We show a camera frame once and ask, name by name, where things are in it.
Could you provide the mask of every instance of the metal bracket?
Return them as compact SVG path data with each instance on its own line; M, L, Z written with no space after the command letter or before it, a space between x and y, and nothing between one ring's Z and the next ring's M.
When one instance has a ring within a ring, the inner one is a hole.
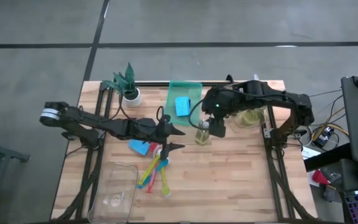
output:
M265 138L271 138L270 137L270 131L272 130L272 128L264 128L264 136Z

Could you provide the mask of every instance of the gray floor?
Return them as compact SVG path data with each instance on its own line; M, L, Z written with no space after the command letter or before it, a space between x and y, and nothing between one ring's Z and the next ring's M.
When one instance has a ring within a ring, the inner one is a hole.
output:
M0 0L0 44L91 43L102 0ZM358 41L358 1L111 1L101 42ZM12 162L0 195L0 223L48 220L67 142L39 122L45 101L75 105L89 49L0 49L0 145L31 154ZM138 80L284 80L288 91L340 89L358 75L358 47L99 49L91 80L131 62ZM340 93L312 98L324 121ZM340 108L343 102L336 105ZM346 127L346 120L338 121ZM318 215L341 221L341 205L313 189Z

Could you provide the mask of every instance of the green plastic tray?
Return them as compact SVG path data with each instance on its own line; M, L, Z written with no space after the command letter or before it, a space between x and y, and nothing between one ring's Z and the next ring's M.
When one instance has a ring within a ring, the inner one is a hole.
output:
M173 124L179 124L184 126L190 126L189 117L176 115L175 99L179 96L187 96L190 99L190 110L194 105L201 100L201 92L203 91L203 84L198 82L185 82L185 81L170 81L169 90L167 96L167 102L165 104L164 113L171 116L171 122ZM200 108L198 105L191 115L191 122L195 125L200 120Z

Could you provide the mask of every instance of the blue block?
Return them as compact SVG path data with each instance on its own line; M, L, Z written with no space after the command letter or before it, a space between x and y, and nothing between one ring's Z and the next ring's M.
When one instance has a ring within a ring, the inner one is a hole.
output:
M147 151L149 150L150 143L148 142L143 143L143 141L139 141L139 140L129 140L128 146L131 149L135 150L137 153L145 156L147 154Z
M190 99L187 96L179 96L175 99L177 116L188 116L190 114Z

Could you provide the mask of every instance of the yellow spoon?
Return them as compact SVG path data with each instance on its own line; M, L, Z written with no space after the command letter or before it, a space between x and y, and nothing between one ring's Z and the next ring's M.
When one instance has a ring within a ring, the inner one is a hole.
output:
M139 185L143 185L143 182L146 180L146 178L149 176L149 174L151 173L151 171L153 170L153 167L155 166L155 164L158 162L158 160L160 159L160 155L157 154L153 160L153 162L151 163L151 165L149 166L149 168L147 168L146 172L144 173L144 175L142 176L142 178L140 178L138 184Z
M161 168L161 178L162 178L162 189L161 192L165 198L171 196L171 191L169 191L167 184L167 177L165 176L165 167Z

